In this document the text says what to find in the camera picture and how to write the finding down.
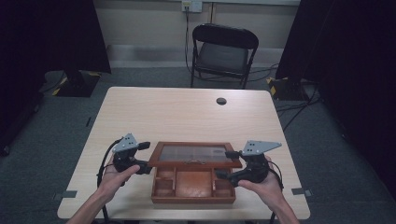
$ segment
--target handheld controller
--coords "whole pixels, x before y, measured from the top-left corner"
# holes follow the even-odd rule
[[[118,172],[122,172],[133,165],[139,165],[137,175],[149,175],[152,167],[148,166],[147,161],[140,161],[134,157],[137,150],[149,148],[150,142],[137,143],[131,133],[126,134],[112,151],[114,152],[113,164]]]
[[[230,174],[217,170],[216,176],[219,179],[228,179],[234,188],[238,187],[238,182],[241,179],[246,179],[253,183],[261,183],[267,177],[270,169],[268,160],[265,159],[263,153],[280,146],[282,144],[277,142],[249,140],[242,151],[225,152],[226,157],[229,159],[241,157],[247,163],[246,168]]]

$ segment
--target gray carpet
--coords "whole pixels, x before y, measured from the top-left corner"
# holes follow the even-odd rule
[[[250,79],[265,74],[255,73]],[[43,90],[61,75],[48,73]],[[240,88],[237,82],[196,80],[195,84],[196,88]],[[112,86],[188,88],[190,75],[186,68],[117,68],[112,75],[103,74],[91,98],[54,97],[51,91],[45,92],[38,112],[10,145],[10,155],[0,158],[0,223],[65,223],[57,217],[60,201],[53,196],[66,189]],[[247,89],[268,87],[261,79],[249,82]],[[313,86],[306,91],[312,94]],[[300,103],[275,101],[279,109]],[[281,124],[285,126],[297,111],[279,112]],[[303,188],[313,193],[307,197],[311,218],[302,223],[396,223],[395,202],[371,166],[342,138],[323,103],[308,106],[285,135]]]

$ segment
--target wall outlet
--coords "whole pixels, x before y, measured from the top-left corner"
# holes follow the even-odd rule
[[[181,1],[181,11],[192,12],[192,3],[191,3],[191,1]]]
[[[201,1],[192,1],[191,2],[191,11],[192,12],[202,12],[202,2]]]

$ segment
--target wooden box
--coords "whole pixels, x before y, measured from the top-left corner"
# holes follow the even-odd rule
[[[230,143],[159,142],[148,165],[156,167],[151,192],[154,203],[233,203],[235,189],[215,170],[241,168],[228,159]]]

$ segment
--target black stand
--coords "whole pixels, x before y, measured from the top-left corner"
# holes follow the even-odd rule
[[[13,120],[11,125],[0,136],[0,157],[8,156],[8,144],[12,142],[14,137],[18,134],[19,130],[27,122],[27,120],[38,110],[38,105],[43,98],[43,94],[35,92],[32,100],[29,101],[22,109],[20,114]]]
[[[54,96],[91,97],[100,76],[86,73],[67,73],[67,78],[53,92]]]
[[[267,79],[274,99],[281,101],[308,101],[309,97],[300,81],[291,79]]]

